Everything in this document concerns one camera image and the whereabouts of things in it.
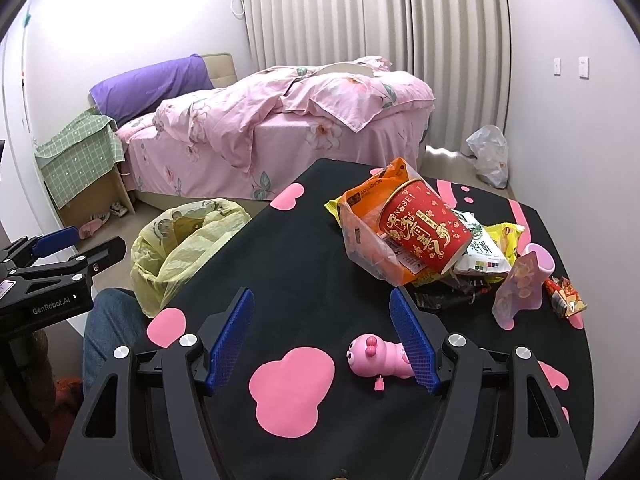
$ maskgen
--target curtain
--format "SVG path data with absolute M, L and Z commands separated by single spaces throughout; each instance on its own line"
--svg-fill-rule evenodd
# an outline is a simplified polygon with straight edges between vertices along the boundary
M 436 95 L 430 145 L 460 149 L 485 124 L 504 129 L 511 64 L 507 0 L 364 0 L 367 54 Z
M 254 61 L 322 65 L 364 56 L 362 0 L 245 0 Z

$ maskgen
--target red paper cup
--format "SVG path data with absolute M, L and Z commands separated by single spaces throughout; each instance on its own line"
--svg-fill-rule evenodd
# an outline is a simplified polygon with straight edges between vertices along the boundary
M 405 182 L 391 194 L 378 225 L 440 274 L 456 263 L 473 239 L 458 217 L 420 178 Z

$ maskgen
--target beige upholstered headboard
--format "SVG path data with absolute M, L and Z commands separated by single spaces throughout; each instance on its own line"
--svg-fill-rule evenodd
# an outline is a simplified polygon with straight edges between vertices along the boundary
M 209 73 L 213 88 L 231 86 L 233 83 L 238 82 L 236 67 L 231 54 L 227 52 L 207 54 L 202 56 L 202 59 L 207 66 L 207 73 Z

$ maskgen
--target jeans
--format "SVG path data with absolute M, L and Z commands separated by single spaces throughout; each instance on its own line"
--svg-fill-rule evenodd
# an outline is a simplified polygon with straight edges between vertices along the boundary
M 132 348 L 151 320 L 142 313 L 130 290 L 105 288 L 94 299 L 84 327 L 82 382 L 91 389 L 100 368 L 118 346 Z

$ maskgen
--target black tablecloth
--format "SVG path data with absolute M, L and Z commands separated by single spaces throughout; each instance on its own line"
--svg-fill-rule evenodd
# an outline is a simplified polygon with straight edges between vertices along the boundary
M 195 333 L 209 314 L 226 309 L 240 286 L 254 292 L 254 320 L 230 382 L 206 400 L 225 463 L 238 480 L 402 479 L 409 476 L 424 447 L 440 400 L 428 396 L 414 380 L 396 378 L 385 380 L 380 399 L 373 380 L 354 375 L 345 358 L 349 343 L 363 333 L 398 341 L 388 314 L 392 287 L 347 258 L 340 228 L 323 206 L 369 178 L 370 169 L 317 161 L 297 179 L 305 193 L 295 208 L 267 207 L 170 304 L 183 309 L 187 331 Z M 462 194 L 459 186 L 454 186 L 454 193 Z M 473 212 L 482 224 L 514 221 L 508 200 L 475 188 L 463 195 L 474 202 L 459 196 L 458 209 Z M 523 210 L 532 241 L 549 250 L 556 274 L 564 275 L 540 217 L 532 208 Z M 507 332 L 491 314 L 492 301 L 486 298 L 446 312 L 444 325 L 484 348 L 510 352 L 514 346 L 527 346 L 541 361 L 565 373 L 570 387 L 556 388 L 556 393 L 568 409 L 586 466 L 593 434 L 593 379 L 584 330 L 557 319 L 545 298 L 539 310 L 520 312 L 515 328 Z M 136 349 L 146 345 L 141 341 Z M 301 438 L 279 438 L 258 425 L 248 382 L 258 366 L 298 346 L 327 352 L 335 362 L 335 378 L 319 406 L 315 429 Z M 161 411 L 158 394 L 154 399 L 154 409 Z M 169 471 L 166 425 L 162 416 L 156 418 L 156 440 Z

